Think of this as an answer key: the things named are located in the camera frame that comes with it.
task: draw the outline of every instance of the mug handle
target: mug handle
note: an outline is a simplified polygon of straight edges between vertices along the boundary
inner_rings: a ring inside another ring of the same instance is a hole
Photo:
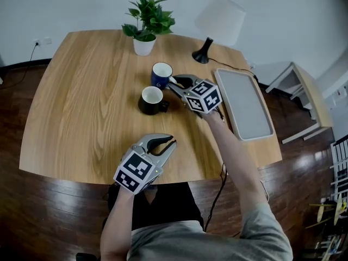
[[[173,78],[173,76],[170,76],[169,77],[169,81],[175,83],[175,84],[178,84],[178,82],[175,80],[175,78]]]
[[[161,101],[159,103],[159,111],[161,112],[167,112],[168,107],[169,107],[169,102],[167,101]]]

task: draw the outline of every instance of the mug rim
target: mug rim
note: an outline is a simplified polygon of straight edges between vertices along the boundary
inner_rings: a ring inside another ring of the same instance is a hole
[[[153,68],[154,68],[157,64],[165,64],[165,65],[167,65],[168,67],[170,67],[170,69],[171,69],[170,75],[168,75],[168,76],[160,76],[159,74],[157,74],[157,73],[153,70]],[[170,77],[170,76],[173,75],[173,68],[172,68],[172,66],[169,65],[169,64],[166,63],[166,62],[157,62],[157,63],[153,64],[153,66],[152,66],[152,71],[154,72],[154,74],[155,74],[156,76],[163,77],[163,78],[167,78],[167,77]]]
[[[144,91],[146,91],[146,90],[153,90],[153,91],[156,91],[156,92],[160,92],[160,100],[158,101],[158,102],[148,102],[145,98],[144,98]],[[145,87],[143,90],[142,90],[142,92],[141,92],[141,98],[145,101],[145,102],[147,102],[147,103],[150,103],[150,104],[157,104],[157,103],[160,103],[162,100],[163,100],[163,93],[162,93],[162,91],[161,91],[161,89],[159,89],[158,87],[156,87],[156,86],[148,86],[148,87]]]

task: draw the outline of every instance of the black pants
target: black pants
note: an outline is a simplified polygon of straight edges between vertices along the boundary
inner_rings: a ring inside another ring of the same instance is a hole
[[[113,208],[120,186],[109,188],[109,211]],[[151,204],[144,192],[134,196],[132,230],[161,223],[197,220],[203,228],[203,219],[188,183],[157,185],[156,197]]]

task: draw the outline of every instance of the white lampshade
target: white lampshade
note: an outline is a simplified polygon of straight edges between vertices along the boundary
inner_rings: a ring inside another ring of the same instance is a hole
[[[212,0],[196,18],[196,27],[214,41],[233,46],[243,25],[245,10],[231,0]]]

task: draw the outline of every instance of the wall outlet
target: wall outlet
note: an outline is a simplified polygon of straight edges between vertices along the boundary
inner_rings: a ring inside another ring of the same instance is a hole
[[[34,44],[38,43],[39,45],[41,45],[41,43],[40,43],[40,40],[39,40],[39,39],[34,39],[34,40],[33,40],[33,42],[34,42]]]
[[[52,39],[51,37],[45,37],[43,39],[43,42],[46,44],[46,45],[50,45],[52,43]]]

